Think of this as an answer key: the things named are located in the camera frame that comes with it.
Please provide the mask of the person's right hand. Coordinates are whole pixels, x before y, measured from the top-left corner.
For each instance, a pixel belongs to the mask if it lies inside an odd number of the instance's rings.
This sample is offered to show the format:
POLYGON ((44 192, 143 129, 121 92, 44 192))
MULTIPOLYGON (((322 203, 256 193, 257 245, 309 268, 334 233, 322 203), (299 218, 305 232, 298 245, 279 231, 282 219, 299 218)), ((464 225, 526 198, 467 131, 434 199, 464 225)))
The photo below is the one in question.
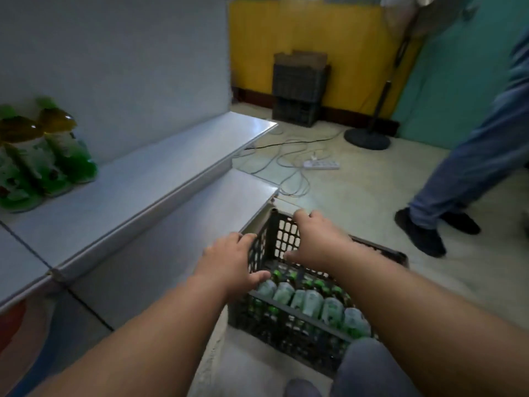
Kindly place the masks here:
POLYGON ((319 211, 308 213, 300 208, 293 214, 299 232, 299 246, 306 253, 305 264, 316 272, 324 272, 337 280, 354 273, 355 243, 319 211))

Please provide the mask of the person's left hand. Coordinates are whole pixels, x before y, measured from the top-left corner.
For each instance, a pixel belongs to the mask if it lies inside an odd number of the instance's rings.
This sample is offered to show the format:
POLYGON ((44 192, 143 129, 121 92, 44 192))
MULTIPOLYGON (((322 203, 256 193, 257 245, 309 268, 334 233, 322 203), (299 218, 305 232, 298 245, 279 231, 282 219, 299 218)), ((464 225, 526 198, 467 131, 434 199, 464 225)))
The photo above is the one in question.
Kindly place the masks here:
POLYGON ((251 273, 248 259, 256 237, 255 233, 231 232, 216 239, 197 262, 193 279, 219 292, 223 302, 247 294, 249 291, 243 291, 243 275, 251 273))

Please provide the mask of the black plastic crate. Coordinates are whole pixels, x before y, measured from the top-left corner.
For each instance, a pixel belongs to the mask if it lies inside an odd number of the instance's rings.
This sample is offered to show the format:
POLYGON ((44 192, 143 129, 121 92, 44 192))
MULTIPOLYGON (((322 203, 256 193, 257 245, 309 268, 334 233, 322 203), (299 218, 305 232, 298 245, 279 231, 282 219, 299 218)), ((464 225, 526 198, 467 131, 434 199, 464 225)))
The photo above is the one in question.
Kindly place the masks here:
MULTIPOLYGON (((330 286, 340 287, 327 273, 316 272, 283 259, 284 252, 297 249, 299 242, 299 232, 293 218, 273 209, 251 247, 249 271, 267 270, 272 274, 275 269, 282 272, 293 269, 319 278, 330 286)), ((364 339, 352 339, 320 320, 259 295, 257 289, 230 305, 228 323, 328 377, 335 374, 348 347, 356 340, 364 339)), ((372 325, 371 329, 372 336, 367 338, 379 339, 372 325)))

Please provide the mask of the person's right forearm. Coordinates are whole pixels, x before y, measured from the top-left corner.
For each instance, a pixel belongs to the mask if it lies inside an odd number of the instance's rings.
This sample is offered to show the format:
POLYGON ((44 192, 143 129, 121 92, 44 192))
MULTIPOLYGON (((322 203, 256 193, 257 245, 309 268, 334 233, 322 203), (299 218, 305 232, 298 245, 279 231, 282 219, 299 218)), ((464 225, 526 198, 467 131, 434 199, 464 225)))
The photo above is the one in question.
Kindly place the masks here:
POLYGON ((529 332, 353 242, 328 272, 425 395, 529 397, 529 332))

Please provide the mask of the person's left forearm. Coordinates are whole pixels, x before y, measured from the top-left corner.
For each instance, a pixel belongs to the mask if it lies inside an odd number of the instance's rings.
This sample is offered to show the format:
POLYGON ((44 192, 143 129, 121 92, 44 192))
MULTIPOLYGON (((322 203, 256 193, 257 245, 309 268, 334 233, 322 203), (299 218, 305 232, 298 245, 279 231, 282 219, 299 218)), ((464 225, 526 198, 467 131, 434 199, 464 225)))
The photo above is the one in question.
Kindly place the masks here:
POLYGON ((185 397, 232 290, 191 276, 29 397, 185 397))

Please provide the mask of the cluster of green drink bottles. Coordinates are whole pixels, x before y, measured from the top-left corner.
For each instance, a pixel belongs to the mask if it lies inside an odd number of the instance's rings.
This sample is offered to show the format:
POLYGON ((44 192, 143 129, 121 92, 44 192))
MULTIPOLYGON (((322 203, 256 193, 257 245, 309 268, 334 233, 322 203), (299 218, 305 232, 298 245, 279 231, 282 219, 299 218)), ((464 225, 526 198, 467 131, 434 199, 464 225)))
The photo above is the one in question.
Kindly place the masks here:
POLYGON ((270 279, 258 286, 257 293, 302 315, 320 320, 352 339, 372 336, 371 325, 353 304, 349 294, 319 278, 293 269, 283 272, 275 269, 270 279))

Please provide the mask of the white power strip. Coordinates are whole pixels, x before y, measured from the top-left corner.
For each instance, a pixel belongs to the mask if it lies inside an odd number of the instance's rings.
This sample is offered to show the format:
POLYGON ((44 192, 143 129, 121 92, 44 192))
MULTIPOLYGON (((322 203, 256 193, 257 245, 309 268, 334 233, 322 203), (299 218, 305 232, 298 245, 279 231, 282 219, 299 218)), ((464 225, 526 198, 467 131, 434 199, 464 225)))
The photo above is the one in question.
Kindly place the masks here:
POLYGON ((341 166, 334 160, 310 159, 304 161, 302 167, 305 170, 339 170, 341 166))

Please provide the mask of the person's grey trouser leg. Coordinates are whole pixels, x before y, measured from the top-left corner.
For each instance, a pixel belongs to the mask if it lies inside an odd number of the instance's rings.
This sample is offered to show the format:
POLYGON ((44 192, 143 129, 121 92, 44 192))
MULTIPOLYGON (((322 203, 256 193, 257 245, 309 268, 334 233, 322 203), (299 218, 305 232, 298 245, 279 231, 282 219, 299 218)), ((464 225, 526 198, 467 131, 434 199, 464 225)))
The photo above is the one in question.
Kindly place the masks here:
POLYGON ((328 397, 423 397, 379 341, 352 343, 337 370, 328 397))

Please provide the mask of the black standing fan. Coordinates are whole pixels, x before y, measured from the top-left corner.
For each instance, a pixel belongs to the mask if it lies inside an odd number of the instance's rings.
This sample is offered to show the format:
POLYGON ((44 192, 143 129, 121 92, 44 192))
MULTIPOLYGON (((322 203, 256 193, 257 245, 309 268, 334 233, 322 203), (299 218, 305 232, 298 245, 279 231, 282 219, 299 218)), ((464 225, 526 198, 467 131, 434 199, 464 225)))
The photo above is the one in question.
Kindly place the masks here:
POLYGON ((351 145, 371 151, 387 150, 391 145, 389 137, 376 131, 380 113, 393 86, 406 52, 413 39, 422 39, 431 31, 428 14, 433 11, 437 0, 381 0, 384 19, 389 32, 400 40, 387 80, 374 108, 373 116, 366 128, 351 128, 343 134, 351 145))

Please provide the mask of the grey metal shelf unit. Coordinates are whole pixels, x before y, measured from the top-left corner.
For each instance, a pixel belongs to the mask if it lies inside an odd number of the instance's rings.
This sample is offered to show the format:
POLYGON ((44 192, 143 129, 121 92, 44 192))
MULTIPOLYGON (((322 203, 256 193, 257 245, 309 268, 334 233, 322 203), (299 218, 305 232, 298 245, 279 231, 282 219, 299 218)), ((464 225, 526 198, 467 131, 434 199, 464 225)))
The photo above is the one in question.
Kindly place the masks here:
POLYGON ((0 355, 23 396, 142 313, 240 232, 277 187, 232 159, 277 123, 228 112, 100 168, 95 182, 27 213, 0 213, 0 312, 27 314, 0 355))

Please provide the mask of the stack of dark plastic crates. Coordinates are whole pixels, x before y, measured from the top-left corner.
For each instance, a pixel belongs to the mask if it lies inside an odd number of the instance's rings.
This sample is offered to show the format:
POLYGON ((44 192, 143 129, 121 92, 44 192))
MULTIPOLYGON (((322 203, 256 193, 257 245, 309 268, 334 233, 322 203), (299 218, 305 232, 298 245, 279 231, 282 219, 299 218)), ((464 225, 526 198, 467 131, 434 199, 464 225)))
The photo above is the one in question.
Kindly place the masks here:
POLYGON ((312 127, 320 118, 331 66, 321 70, 308 66, 274 64, 272 119, 312 127))

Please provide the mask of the green capped amber drink bottle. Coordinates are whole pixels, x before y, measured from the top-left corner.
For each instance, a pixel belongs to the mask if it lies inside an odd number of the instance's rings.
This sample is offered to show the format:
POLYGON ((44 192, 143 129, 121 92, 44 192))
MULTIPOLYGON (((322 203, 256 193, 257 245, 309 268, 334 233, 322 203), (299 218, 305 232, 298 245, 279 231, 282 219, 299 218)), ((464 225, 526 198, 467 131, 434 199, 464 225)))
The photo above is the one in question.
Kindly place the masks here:
POLYGON ((37 97, 36 105, 40 109, 37 122, 68 179, 75 184, 96 180, 98 166, 83 140, 76 135, 78 125, 74 117, 50 97, 37 97))
POLYGON ((37 121, 18 114, 10 105, 0 105, 0 140, 41 193, 57 197, 72 190, 37 121))

